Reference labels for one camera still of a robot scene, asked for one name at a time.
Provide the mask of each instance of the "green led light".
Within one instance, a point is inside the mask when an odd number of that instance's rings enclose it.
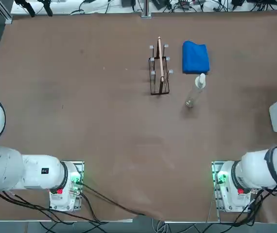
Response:
[[[226,172],[226,171],[220,171],[218,173],[218,175],[217,175],[217,177],[218,177],[218,183],[219,184],[226,183],[227,176],[228,176],[228,172]]]

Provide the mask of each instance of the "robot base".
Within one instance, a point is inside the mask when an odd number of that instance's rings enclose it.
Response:
[[[49,192],[50,208],[58,211],[76,211],[81,209],[82,185],[75,182],[83,182],[83,161],[63,161],[68,169],[68,179],[62,192],[53,194]]]
[[[231,168],[234,161],[226,161],[217,173],[215,182],[220,190],[220,200],[223,210],[226,212],[242,212],[244,207],[250,203],[251,193],[238,193],[237,188],[232,182]]]

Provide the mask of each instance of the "floor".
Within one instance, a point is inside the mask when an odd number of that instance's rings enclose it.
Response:
[[[3,33],[4,24],[0,20],[0,40]],[[44,225],[49,228],[53,223],[46,222]],[[191,224],[170,224],[172,233],[184,232],[183,230],[191,226]],[[202,231],[207,224],[199,223],[196,227]],[[77,222],[73,225],[67,226],[58,224],[54,226],[53,231],[56,233],[81,233],[91,229],[93,226],[88,222]],[[133,223],[117,223],[112,222],[102,226],[108,233],[152,233],[152,221],[148,217],[137,217]],[[227,226],[214,225],[207,233],[220,233],[226,230]],[[46,230],[38,222],[0,222],[0,232],[15,232],[15,233],[45,233]],[[100,233],[101,231],[95,229],[93,233]],[[187,231],[188,233],[198,232],[194,227]],[[253,227],[241,226],[239,228],[231,229],[232,233],[274,233],[277,232],[277,224],[255,224]]]

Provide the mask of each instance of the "white cylinder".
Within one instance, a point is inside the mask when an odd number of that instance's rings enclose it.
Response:
[[[23,174],[21,154],[14,149],[0,147],[0,190],[13,188]]]
[[[57,188],[64,179],[60,161],[49,155],[23,155],[24,173],[13,189]]]
[[[274,188],[275,180],[272,178],[264,157],[268,150],[246,153],[239,163],[240,169],[236,170],[236,175],[249,188]],[[277,173],[277,148],[273,152],[273,164]]]

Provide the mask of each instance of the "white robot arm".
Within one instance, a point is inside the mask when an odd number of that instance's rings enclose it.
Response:
[[[241,212],[251,201],[251,189],[277,185],[277,147],[248,152],[240,161],[226,161],[217,182],[225,211]]]
[[[59,211],[80,209],[82,174],[73,162],[49,155],[21,155],[0,147],[0,191],[49,189],[50,206]]]
[[[6,116],[0,103],[0,136]],[[0,191],[10,189],[49,189],[50,207],[74,211],[81,207],[83,162],[60,162],[49,155],[21,155],[0,147]]]

